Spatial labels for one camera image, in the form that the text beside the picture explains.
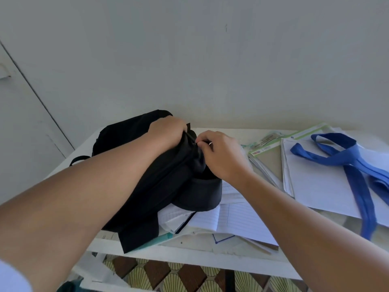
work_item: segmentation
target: hand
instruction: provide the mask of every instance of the hand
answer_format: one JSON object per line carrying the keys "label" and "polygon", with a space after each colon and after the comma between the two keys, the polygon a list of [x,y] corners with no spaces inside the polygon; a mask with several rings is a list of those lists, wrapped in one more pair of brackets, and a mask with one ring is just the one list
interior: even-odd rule
{"label": "hand", "polygon": [[212,173],[228,183],[233,183],[245,172],[252,172],[252,167],[235,138],[219,131],[208,130],[196,138],[196,143],[202,149],[205,163]]}
{"label": "hand", "polygon": [[182,119],[167,116],[152,122],[148,134],[157,139],[164,151],[167,151],[180,143],[182,131],[186,130],[186,123]]}

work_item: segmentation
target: black backpack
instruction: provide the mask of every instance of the black backpack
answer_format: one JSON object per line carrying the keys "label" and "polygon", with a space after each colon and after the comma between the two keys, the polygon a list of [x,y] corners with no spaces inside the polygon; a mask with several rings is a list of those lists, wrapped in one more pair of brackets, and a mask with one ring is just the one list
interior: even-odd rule
{"label": "black backpack", "polygon": [[[92,156],[142,136],[152,122],[168,115],[172,114],[156,110],[105,127],[96,139]],[[103,227],[119,234],[124,253],[158,236],[157,213],[168,204],[190,211],[209,211],[220,203],[222,181],[206,166],[195,138],[188,124],[180,143],[154,160],[128,200]],[[70,166],[86,158],[77,157]]]}

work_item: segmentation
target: brown tile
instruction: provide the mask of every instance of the brown tile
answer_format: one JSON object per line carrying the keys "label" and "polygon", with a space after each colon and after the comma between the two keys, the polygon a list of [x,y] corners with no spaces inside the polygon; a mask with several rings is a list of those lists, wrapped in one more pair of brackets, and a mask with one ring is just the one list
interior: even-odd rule
{"label": "brown tile", "polygon": [[143,268],[153,289],[170,273],[170,267],[164,261],[149,260]]}
{"label": "brown tile", "polygon": [[190,264],[184,264],[178,275],[188,292],[197,291],[207,278],[200,266]]}
{"label": "brown tile", "polygon": [[268,280],[270,279],[270,276],[268,275],[260,275],[260,274],[253,274],[253,273],[250,273],[252,275],[252,277],[254,278],[254,280],[257,281],[257,283],[262,287],[264,288],[266,283],[268,282]]}
{"label": "brown tile", "polygon": [[135,266],[138,265],[135,258],[118,256],[112,260],[112,264],[115,268],[115,273],[124,278]]}
{"label": "brown tile", "polygon": [[293,282],[293,284],[295,284],[297,286],[297,288],[299,288],[301,290],[301,292],[307,292],[308,291],[308,286],[306,285],[306,283],[304,283],[304,281],[302,280],[292,280],[291,281]]}
{"label": "brown tile", "polygon": [[214,280],[223,292],[226,292],[226,271],[221,269]]}

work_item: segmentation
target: backpack strap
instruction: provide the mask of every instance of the backpack strap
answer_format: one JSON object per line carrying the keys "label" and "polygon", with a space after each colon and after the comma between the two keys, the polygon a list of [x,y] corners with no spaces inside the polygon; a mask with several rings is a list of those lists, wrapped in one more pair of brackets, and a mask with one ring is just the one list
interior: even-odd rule
{"label": "backpack strap", "polygon": [[90,156],[78,156],[78,157],[75,157],[72,161],[71,161],[71,164],[69,165],[70,166],[73,166],[73,164],[75,162],[78,162],[78,161],[81,161],[81,160],[86,160],[86,159],[89,159]]}

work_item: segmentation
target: right hand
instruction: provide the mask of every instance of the right hand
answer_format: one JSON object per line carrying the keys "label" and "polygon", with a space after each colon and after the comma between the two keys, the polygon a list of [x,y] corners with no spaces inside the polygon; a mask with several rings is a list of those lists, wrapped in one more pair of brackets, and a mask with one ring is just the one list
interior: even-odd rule
{"label": "right hand", "polygon": [[[212,144],[208,145],[204,141],[210,141]],[[233,183],[245,172],[252,172],[235,138],[219,131],[208,130],[196,138],[196,143],[202,149],[205,163],[212,173],[228,183]]]}

